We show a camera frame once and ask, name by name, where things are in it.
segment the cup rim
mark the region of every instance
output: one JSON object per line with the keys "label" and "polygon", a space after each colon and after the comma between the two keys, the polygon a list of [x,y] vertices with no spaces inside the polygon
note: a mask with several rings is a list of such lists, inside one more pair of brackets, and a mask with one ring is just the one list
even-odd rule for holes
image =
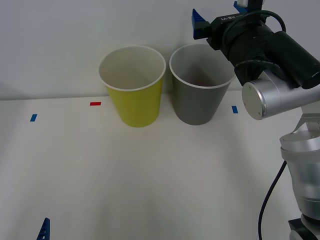
{"label": "cup rim", "polygon": [[209,46],[207,43],[190,43],[190,44],[187,44],[187,45],[184,45],[182,47],[179,47],[177,50],[175,50],[171,57],[170,57],[170,60],[169,60],[169,67],[170,67],[170,71],[171,73],[173,74],[173,76],[178,79],[180,82],[182,82],[183,84],[186,84],[190,87],[193,87],[193,88],[197,88],[197,89],[218,89],[218,88],[222,88],[228,84],[230,84],[234,79],[235,79],[235,76],[233,76],[229,81],[223,83],[223,84],[220,84],[220,85],[216,85],[216,86],[199,86],[199,85],[194,85],[194,84],[191,84],[189,82],[186,82],[184,80],[182,80],[180,77],[178,77],[178,75],[175,73],[175,71],[173,70],[172,68],[172,58],[175,56],[175,54],[180,51],[181,49],[184,49],[184,48],[187,48],[187,47],[190,47],[190,46],[194,46],[194,45],[206,45],[206,46]]}
{"label": "cup rim", "polygon": [[[151,50],[153,52],[155,52],[157,55],[160,56],[160,58],[162,59],[162,63],[163,63],[163,71],[162,73],[160,74],[160,76],[153,82],[151,82],[150,84],[146,85],[146,86],[143,86],[143,87],[139,87],[139,88],[133,88],[133,89],[122,89],[122,88],[117,88],[117,87],[114,87],[114,86],[111,86],[109,85],[108,83],[106,83],[101,75],[100,75],[100,68],[101,68],[101,65],[102,63],[104,62],[104,60],[111,54],[117,52],[117,51],[120,51],[120,50],[123,50],[123,49],[127,49],[127,48],[143,48],[143,49],[148,49],[148,50]],[[100,81],[108,88],[111,88],[113,90],[117,90],[117,91],[121,91],[121,92],[136,92],[136,91],[140,91],[140,90],[143,90],[143,89],[147,89],[149,87],[151,87],[152,85],[155,85],[157,82],[160,81],[160,79],[162,79],[162,77],[165,75],[165,72],[166,72],[166,68],[167,68],[167,64],[166,64],[166,60],[164,58],[164,56],[162,56],[162,54],[160,52],[158,52],[157,50],[153,49],[152,47],[149,47],[149,46],[143,46],[143,45],[130,45],[130,46],[124,46],[124,47],[120,47],[120,48],[117,48],[111,52],[109,52],[103,59],[102,61],[100,62],[100,65],[99,65],[99,77],[100,77]]]}

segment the paper cup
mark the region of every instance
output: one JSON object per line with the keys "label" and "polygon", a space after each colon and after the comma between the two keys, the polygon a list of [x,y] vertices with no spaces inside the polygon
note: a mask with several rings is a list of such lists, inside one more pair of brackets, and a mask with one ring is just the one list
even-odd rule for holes
{"label": "paper cup", "polygon": [[140,128],[156,120],[165,71],[164,57],[147,46],[123,47],[104,58],[101,81],[125,124]]}
{"label": "paper cup", "polygon": [[190,125],[209,122],[233,80],[231,63],[208,44],[190,44],[172,54],[169,66],[176,115]]}

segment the yellow paper cup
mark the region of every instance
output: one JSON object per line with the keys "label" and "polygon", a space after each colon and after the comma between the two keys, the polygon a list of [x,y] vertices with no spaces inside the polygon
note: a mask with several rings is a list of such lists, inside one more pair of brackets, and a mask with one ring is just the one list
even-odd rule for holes
{"label": "yellow paper cup", "polygon": [[99,74],[122,121],[135,128],[152,124],[159,115],[166,61],[147,46],[127,46],[109,53]]}

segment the white table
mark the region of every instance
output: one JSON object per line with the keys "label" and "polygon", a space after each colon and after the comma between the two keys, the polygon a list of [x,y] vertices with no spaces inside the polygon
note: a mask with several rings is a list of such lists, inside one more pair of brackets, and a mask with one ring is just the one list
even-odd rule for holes
{"label": "white table", "polygon": [[[209,123],[191,126],[163,95],[158,119],[132,128],[109,97],[0,101],[0,240],[36,240],[46,217],[51,240],[255,240],[279,138],[301,114],[257,121],[228,91]],[[298,217],[286,169],[264,239],[288,239]]]}

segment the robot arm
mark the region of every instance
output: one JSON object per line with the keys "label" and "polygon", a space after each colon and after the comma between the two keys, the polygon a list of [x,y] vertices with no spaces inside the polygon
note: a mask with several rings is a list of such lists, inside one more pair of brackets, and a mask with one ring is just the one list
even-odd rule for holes
{"label": "robot arm", "polygon": [[[285,33],[282,19],[261,10],[263,0],[242,0],[242,13],[212,23],[193,12],[194,39],[207,38],[234,66],[248,113],[261,120],[320,101],[320,62]],[[275,17],[282,31],[266,25]]]}
{"label": "robot arm", "polygon": [[[277,14],[261,10],[262,4],[263,0],[235,2],[240,13],[211,23],[195,10],[192,13],[193,38],[206,38],[232,63],[243,86],[245,108],[256,120],[320,101],[320,62],[286,34]],[[282,31],[274,33],[267,27],[269,16],[278,20]],[[280,142],[283,169],[287,163],[302,212],[301,219],[289,221],[290,240],[320,240],[320,113],[303,114],[294,131]]]}

